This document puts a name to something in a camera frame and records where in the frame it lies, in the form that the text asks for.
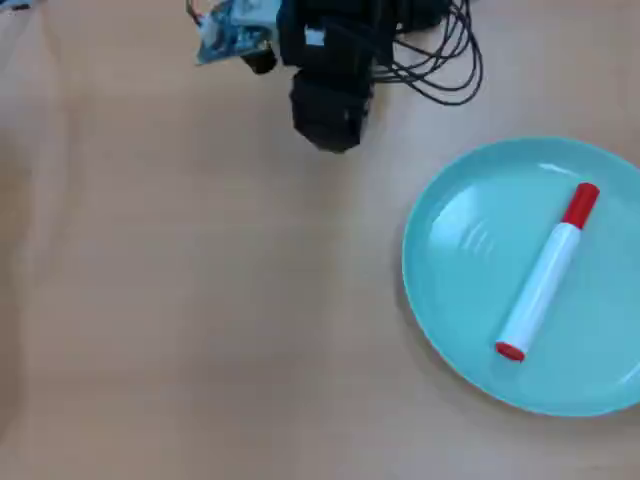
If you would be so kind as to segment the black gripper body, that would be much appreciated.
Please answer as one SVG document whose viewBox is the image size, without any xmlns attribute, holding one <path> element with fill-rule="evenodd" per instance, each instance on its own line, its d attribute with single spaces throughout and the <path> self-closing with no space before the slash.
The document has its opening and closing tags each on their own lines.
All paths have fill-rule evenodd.
<svg viewBox="0 0 640 480">
<path fill-rule="evenodd" d="M 319 150 L 358 146 L 373 96 L 370 76 L 298 71 L 289 94 L 294 129 Z"/>
</svg>

